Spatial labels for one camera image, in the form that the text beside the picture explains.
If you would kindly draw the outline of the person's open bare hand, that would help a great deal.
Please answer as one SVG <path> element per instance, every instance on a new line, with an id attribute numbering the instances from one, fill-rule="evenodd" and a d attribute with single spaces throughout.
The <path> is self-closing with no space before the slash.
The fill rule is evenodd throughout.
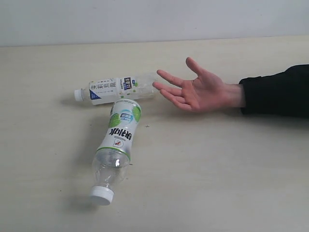
<path id="1" fill-rule="evenodd" d="M 197 75 L 194 80 L 183 80 L 158 70 L 157 74 L 175 87 L 153 82 L 153 87 L 176 107 L 194 113 L 245 107 L 242 85 L 223 82 L 221 78 L 203 69 L 190 57 L 186 58 L 186 65 Z"/>

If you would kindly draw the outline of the black sleeved forearm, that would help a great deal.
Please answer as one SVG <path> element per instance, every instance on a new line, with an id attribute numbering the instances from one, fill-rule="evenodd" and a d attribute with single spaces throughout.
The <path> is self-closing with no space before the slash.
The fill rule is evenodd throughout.
<path id="1" fill-rule="evenodd" d="M 295 65 L 270 75 L 244 78 L 244 115 L 309 117 L 309 66 Z"/>

